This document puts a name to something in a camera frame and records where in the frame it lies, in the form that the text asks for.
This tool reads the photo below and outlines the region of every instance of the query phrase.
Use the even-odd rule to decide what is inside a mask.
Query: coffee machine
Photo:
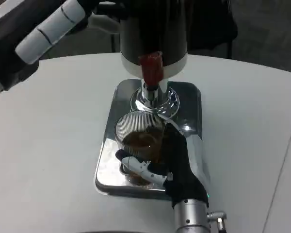
[[[187,61],[187,30],[191,12],[186,0],[141,0],[130,5],[134,14],[120,22],[121,58],[125,69],[138,79],[122,81],[115,89],[95,184],[108,195],[166,199],[164,188],[154,183],[138,185],[127,179],[123,165],[115,158],[118,150],[114,138],[116,121],[130,111],[149,111],[174,121],[186,136],[202,139],[201,93],[191,83],[170,82]],[[162,75],[151,82],[145,79],[142,56],[159,53]],[[203,158],[204,186],[208,170]]]

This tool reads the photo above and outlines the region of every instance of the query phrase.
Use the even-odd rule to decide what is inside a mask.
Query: espresso machine
[[[95,186],[106,195],[170,200],[178,233],[208,233],[212,222],[226,233],[226,214],[208,212],[210,175],[202,153],[201,93],[191,83],[168,81],[186,64],[194,0],[102,2],[6,1],[0,11],[0,93],[33,74],[39,58],[71,30],[86,27],[92,12],[117,18],[122,63],[136,79],[124,80],[115,89]],[[166,125],[166,174],[153,172],[151,161],[119,150],[115,123],[136,111],[151,113]],[[149,183],[131,182],[129,171]]]
[[[129,183],[114,156],[118,150],[114,125],[126,113],[141,110],[158,114],[173,120],[187,136],[193,134],[202,139],[200,91],[191,83],[168,81],[187,61],[186,18],[190,17],[185,3],[185,0],[141,0],[130,6],[130,10],[138,13],[120,21],[122,63],[138,79],[122,81],[113,95],[96,171],[96,186],[103,193],[166,198],[164,188],[155,184]],[[144,61],[145,56],[153,57],[153,53],[153,62]],[[155,56],[162,59],[162,72],[146,78],[147,62],[154,63]]]

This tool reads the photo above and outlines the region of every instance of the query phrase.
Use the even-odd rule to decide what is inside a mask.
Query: round table
[[[168,201],[94,186],[113,92],[128,78],[117,53],[64,57],[0,95],[0,232],[175,230]],[[189,56],[172,80],[202,93],[210,209],[227,212],[228,232],[291,227],[279,211],[291,212],[291,73]]]

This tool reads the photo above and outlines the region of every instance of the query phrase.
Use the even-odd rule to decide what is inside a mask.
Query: drip tray
[[[118,146],[114,137],[115,123],[130,112],[130,98],[140,88],[140,79],[128,79],[119,84],[114,92],[113,101],[106,125],[100,157],[95,173],[97,189],[107,195],[169,199],[164,188],[155,184],[137,185],[129,182],[120,161],[115,157]],[[173,117],[186,134],[198,134],[201,137],[201,95],[191,83],[169,82],[180,99],[180,109]]]

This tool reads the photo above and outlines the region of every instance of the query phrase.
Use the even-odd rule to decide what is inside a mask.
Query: silver cylinder
[[[209,233],[206,204],[194,199],[179,202],[175,205],[175,224],[177,232]]]
[[[168,79],[159,82],[156,90],[149,91],[145,81],[141,80],[141,98],[146,107],[157,107],[165,103],[168,99]]]

